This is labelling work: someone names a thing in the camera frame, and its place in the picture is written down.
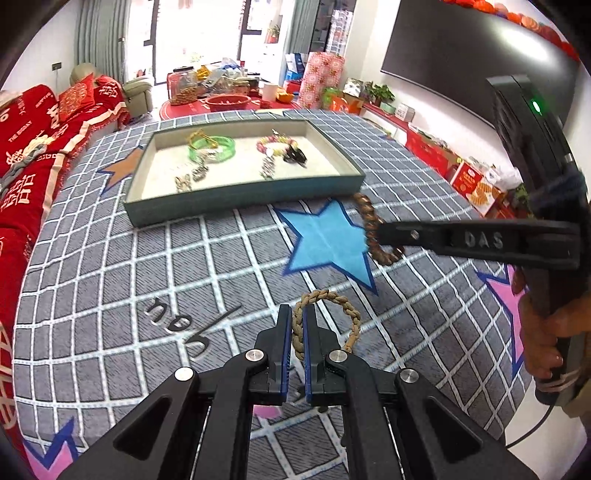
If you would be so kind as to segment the person right hand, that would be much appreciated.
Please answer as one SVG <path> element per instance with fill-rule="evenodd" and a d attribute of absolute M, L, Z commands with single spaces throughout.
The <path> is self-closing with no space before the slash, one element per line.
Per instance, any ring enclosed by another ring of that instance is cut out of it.
<path fill-rule="evenodd" d="M 579 334 L 590 337 L 590 293 L 547 318 L 536 312 L 531 295 L 526 293 L 519 301 L 519 313 L 526 370 L 536 379 L 550 380 L 552 370 L 563 365 L 563 355 L 557 347 L 559 339 Z"/>

